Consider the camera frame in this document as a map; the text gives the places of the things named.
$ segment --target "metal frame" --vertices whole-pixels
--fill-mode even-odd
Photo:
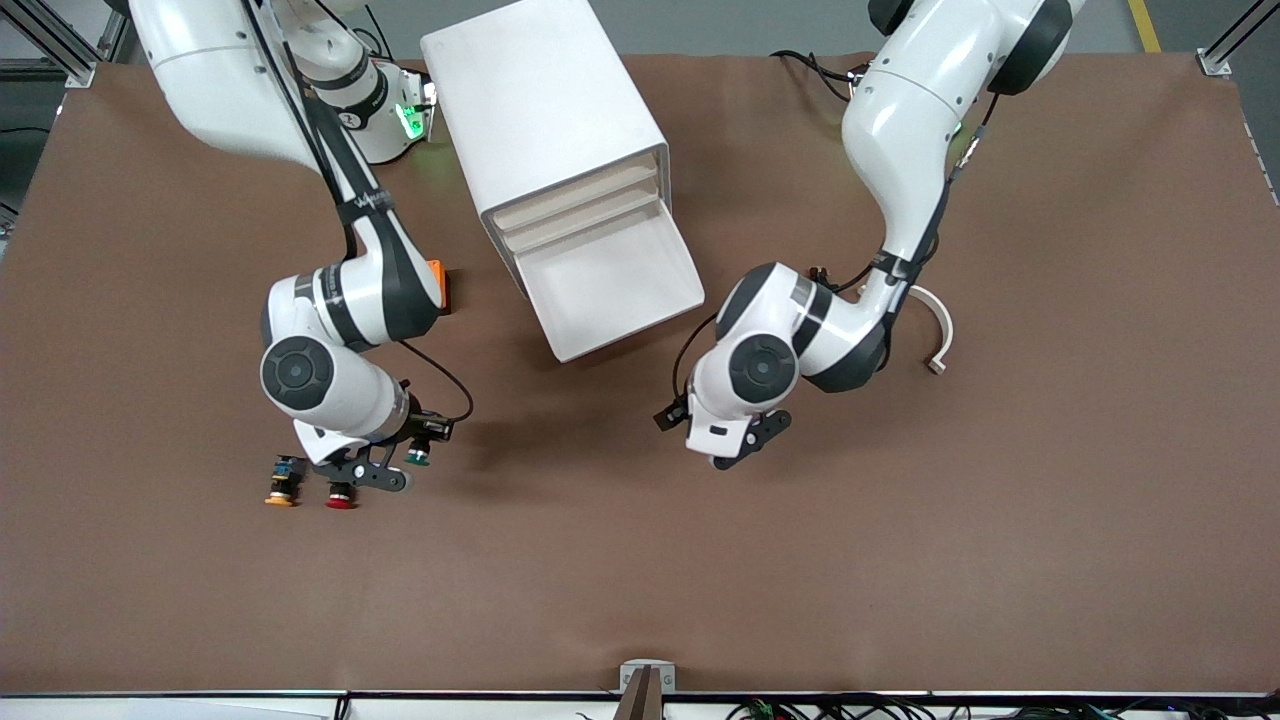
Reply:
[[[1226,32],[1224,32],[1222,36],[1213,42],[1213,45],[1210,45],[1207,49],[1198,49],[1196,55],[1199,59],[1201,69],[1204,70],[1204,74],[1211,77],[1230,77],[1231,65],[1226,61],[1226,59],[1230,58],[1231,53],[1235,53],[1235,50],[1245,40],[1248,40],[1256,29],[1262,27],[1262,23],[1271,19],[1271,15],[1274,15],[1276,10],[1280,10],[1280,0],[1254,0],[1253,5],[1245,10],[1238,20],[1235,20],[1235,24],[1226,28]]]
[[[97,44],[76,32],[45,0],[0,0],[0,17],[18,29],[45,58],[36,61],[3,60],[0,73],[47,74],[54,68],[67,73],[67,87],[88,87],[93,67],[115,59],[129,19],[111,10]]]

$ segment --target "white clip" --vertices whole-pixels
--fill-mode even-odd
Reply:
[[[861,295],[865,290],[867,286],[864,284],[858,288],[858,293]],[[913,284],[910,290],[908,290],[908,295],[923,302],[924,306],[933,313],[933,316],[938,319],[938,327],[942,329],[942,346],[933,354],[933,357],[929,357],[929,361],[925,363],[925,365],[928,365],[929,372],[934,375],[941,375],[947,369],[942,357],[948,350],[951,350],[951,340],[955,337],[956,331],[955,323],[951,322],[951,311],[947,310],[946,304],[943,304],[937,295],[933,295],[918,284]]]

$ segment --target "wire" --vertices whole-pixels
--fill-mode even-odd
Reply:
[[[987,114],[982,117],[982,124],[979,124],[978,127],[987,127],[987,123],[991,122],[991,114],[996,111],[997,101],[1000,101],[998,92],[991,96],[991,105],[987,105]]]
[[[372,50],[374,58],[385,58],[385,59],[390,60],[390,58],[388,58],[387,53],[383,50],[381,41],[379,41],[376,37],[374,37],[374,33],[369,32],[367,29],[365,29],[362,27],[353,27],[353,28],[351,28],[351,32],[352,32],[352,35],[355,35],[357,37],[364,37],[360,33],[365,33],[365,36],[369,36],[369,41],[372,42],[375,46],[378,46],[378,50]]]
[[[1247,29],[1244,32],[1244,35],[1242,35],[1240,38],[1235,41],[1235,45],[1228,47],[1226,53],[1224,53],[1222,56],[1226,58],[1231,53],[1235,53],[1235,49],[1239,47],[1240,45],[1243,45],[1244,41],[1249,38],[1249,36],[1252,36],[1254,32],[1257,32],[1257,29],[1260,27],[1262,27],[1262,23],[1270,20],[1271,15],[1276,14],[1276,10],[1280,10],[1280,5],[1276,5],[1276,6],[1271,8],[1270,10],[1267,10],[1267,14],[1262,15],[1261,20],[1253,23],[1253,27],[1251,27],[1249,29]]]
[[[841,292],[845,292],[846,290],[849,290],[849,288],[854,287],[855,284],[860,283],[867,275],[872,274],[872,266],[873,265],[868,264],[865,268],[863,268],[863,272],[860,272],[856,275],[854,275],[854,279],[846,282],[845,284],[836,286],[836,290],[833,290],[832,292],[835,292],[836,295],[840,295]]]
[[[689,346],[694,343],[694,338],[698,337],[698,333],[703,332],[703,328],[705,328],[707,325],[709,325],[712,323],[712,320],[714,320],[714,319],[716,319],[716,314],[712,313],[705,320],[703,320],[701,323],[698,323],[698,327],[694,328],[694,332],[689,333],[689,340],[686,340],[685,345],[681,346],[680,352],[676,354],[676,363],[671,366],[671,393],[675,397],[680,397],[680,395],[681,395],[681,392],[680,392],[680,361],[685,357],[685,352],[689,351]]]
[[[403,345],[404,347],[407,347],[410,352],[412,352],[413,355],[417,355],[425,363],[428,363],[429,365],[431,365],[433,368],[435,368],[436,370],[439,370],[442,375],[444,375],[445,378],[449,378],[449,382],[452,382],[453,384],[456,384],[458,387],[458,389],[462,391],[462,395],[466,396],[466,398],[467,398],[467,411],[463,413],[463,414],[461,414],[461,415],[458,415],[457,418],[448,418],[448,420],[452,421],[452,423],[461,423],[462,420],[466,420],[467,418],[470,418],[471,413],[474,413],[475,409],[476,409],[476,401],[475,401],[474,397],[471,397],[471,391],[467,389],[467,386],[462,384],[462,380],[460,380],[457,377],[454,377],[453,373],[451,373],[444,365],[440,365],[435,360],[431,360],[431,357],[426,352],[422,352],[421,350],[413,347],[412,345],[404,342],[403,340],[401,340],[398,342],[401,345]]]
[[[383,38],[383,47],[387,49],[387,59],[394,63],[396,56],[392,55],[392,44],[387,42],[387,36],[383,33],[383,26],[378,22],[378,17],[374,15],[374,9],[369,6],[369,3],[365,3],[365,12],[369,13],[369,19],[374,20],[374,28],[378,31],[378,37]]]
[[[837,73],[836,70],[822,67],[820,64],[818,64],[818,56],[814,55],[813,53],[809,53],[809,55],[805,56],[796,53],[795,50],[778,50],[777,53],[771,53],[769,58],[794,58],[796,60],[800,60],[810,70],[818,73],[818,77],[822,78],[822,83],[827,86],[827,90],[829,90],[832,95],[840,97],[845,102],[849,102],[849,97],[845,96],[845,94],[840,92],[840,90],[837,90],[836,86],[831,85],[832,79],[847,82],[849,74],[847,73],[841,74]]]

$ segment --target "gray floor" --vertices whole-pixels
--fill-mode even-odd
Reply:
[[[422,35],[509,0],[372,0],[397,56],[419,56]],[[622,54],[768,55],[794,49],[819,55],[878,50],[883,38],[859,0],[591,0]],[[370,27],[364,13],[348,22]],[[1091,0],[1071,33],[1071,50],[1133,53],[1142,45],[1125,0]]]
[[[1151,22],[1165,51],[1208,47],[1253,0],[1147,0]],[[1258,28],[1230,59],[1231,79],[1271,179],[1280,179],[1280,17]]]

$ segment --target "orange tag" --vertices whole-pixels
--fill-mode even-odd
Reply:
[[[444,263],[439,260],[428,260],[428,266],[431,268],[431,273],[435,274],[435,282],[440,286],[440,310],[444,313],[449,311],[449,282],[444,274]]]

